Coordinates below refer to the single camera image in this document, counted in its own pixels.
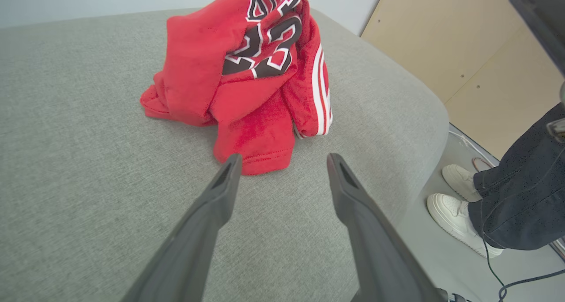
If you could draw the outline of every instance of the dark jeans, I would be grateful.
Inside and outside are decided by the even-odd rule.
[[[490,245],[534,250],[565,235],[565,143],[546,130],[564,117],[559,103],[508,149],[499,166],[475,174],[483,199],[469,204],[469,216]]]

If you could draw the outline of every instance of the black cable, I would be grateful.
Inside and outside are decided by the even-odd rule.
[[[490,257],[489,257],[489,250],[488,247],[486,246],[486,240],[485,237],[483,235],[481,235],[482,237],[482,243],[485,245],[485,251],[486,251],[486,263],[489,265],[489,269],[490,272],[493,274],[493,276],[496,278],[496,280],[498,280],[498,282],[500,283],[500,285],[502,286],[502,288],[500,289],[500,291],[498,292],[498,302],[504,302],[504,298],[506,297],[506,294],[508,293],[507,287],[505,286],[505,284],[502,282],[502,280],[500,280],[500,278],[497,276],[496,272],[494,272],[493,267],[490,265]]]
[[[552,276],[558,276],[558,275],[564,274],[564,273],[565,273],[565,269],[563,269],[563,270],[561,270],[561,271],[553,272],[553,273],[550,273],[550,274],[546,274],[545,276],[537,276],[537,277],[535,277],[535,278],[529,278],[529,279],[526,279],[526,280],[521,280],[521,281],[512,282],[511,284],[507,284],[506,286],[503,286],[503,287],[500,289],[500,291],[498,292],[498,297],[500,298],[500,293],[501,293],[503,290],[506,291],[507,288],[513,287],[513,286],[515,286],[515,285],[517,285],[517,284],[523,284],[523,283],[527,283],[527,282],[533,282],[533,281],[537,281],[537,280],[543,280],[543,279],[551,278]]]

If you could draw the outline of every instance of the stitching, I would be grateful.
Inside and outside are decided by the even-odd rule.
[[[503,245],[503,244],[501,244],[500,242],[497,242],[496,240],[492,239],[489,235],[485,234],[484,232],[483,232],[483,234],[484,234],[488,239],[490,239],[490,241],[496,243],[498,246],[501,246],[502,249],[508,248],[507,245]]]
[[[171,114],[171,113],[169,113],[168,111],[159,111],[159,110],[157,110],[157,109],[152,109],[152,108],[147,107],[147,106],[145,106],[145,105],[143,105],[143,107],[144,107],[145,109],[150,109],[150,110],[153,111],[153,112]]]
[[[278,158],[281,158],[281,157],[284,157],[284,156],[285,155],[279,155],[279,156],[276,156],[276,157],[269,157],[269,158],[266,158],[266,159],[256,159],[254,161],[246,161],[245,164],[269,161],[270,159],[278,159]]]
[[[507,220],[503,221],[502,223],[500,223],[500,225],[499,225],[498,227],[494,228],[493,231],[489,232],[489,234],[492,234],[493,232],[496,232],[496,231],[497,231],[500,227],[502,227],[502,225],[505,224],[506,222],[510,221],[511,219],[514,219],[515,217],[519,216],[520,214],[523,214],[525,211],[528,211],[528,210],[530,210],[530,209],[533,209],[533,208],[536,207],[537,205],[539,205],[539,204],[545,202],[545,200],[547,200],[549,197],[551,197],[551,196],[553,196],[553,195],[555,195],[556,193],[559,193],[559,192],[561,192],[561,191],[565,191],[565,187],[561,187],[561,188],[557,189],[556,191],[551,192],[548,196],[544,197],[542,200],[539,200],[539,202],[533,204],[532,206],[530,206],[530,207],[528,207],[528,208],[526,208],[526,209],[524,209],[524,210],[521,210],[520,213],[517,213],[517,214],[513,215],[512,217],[508,218]]]
[[[258,158],[258,157],[267,156],[267,155],[273,155],[273,154],[276,154],[276,153],[286,152],[286,151],[290,151],[290,150],[292,150],[292,149],[285,149],[285,150],[280,150],[280,151],[274,151],[274,152],[270,152],[270,153],[266,153],[266,154],[262,154],[262,155],[253,155],[253,156],[250,156],[250,157],[246,157],[246,158],[243,159],[243,160],[246,161],[246,160],[248,160],[248,159],[256,159],[256,158]]]
[[[510,178],[512,175],[516,174],[518,171],[520,171],[523,167],[525,166],[525,164],[522,164],[521,167],[518,167],[516,170],[512,171],[512,173],[509,173],[507,175],[505,175],[504,177],[498,179],[497,181],[495,181],[494,183],[492,183],[490,185],[490,187],[486,188],[483,187],[480,190],[481,191],[485,191],[485,192],[490,192],[491,189],[495,188],[497,185],[499,185],[500,183],[502,183],[503,181],[505,181],[506,179]],[[485,185],[485,175],[481,175],[481,179],[482,179],[482,185]]]

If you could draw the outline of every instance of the gray floor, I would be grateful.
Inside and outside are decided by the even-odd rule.
[[[498,301],[500,284],[490,273],[486,259],[438,227],[426,209],[426,197],[433,193],[456,193],[444,182],[441,169],[458,164],[473,173],[471,160],[480,156],[457,136],[450,133],[448,146],[436,171],[412,206],[398,232],[412,250],[436,286],[458,293],[472,302]],[[565,263],[549,247],[534,251],[506,249],[491,260],[494,271],[508,284],[534,276],[542,276],[565,268]],[[505,302],[563,301],[565,275],[537,282],[520,284],[508,291]]]

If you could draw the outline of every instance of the gray sofa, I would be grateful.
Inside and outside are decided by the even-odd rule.
[[[145,117],[166,19],[194,10],[0,30],[0,300],[118,301],[220,164],[216,128]],[[335,115],[288,169],[243,177],[204,301],[349,302],[358,283],[331,203],[340,153],[397,224],[440,159],[441,102],[313,11]]]

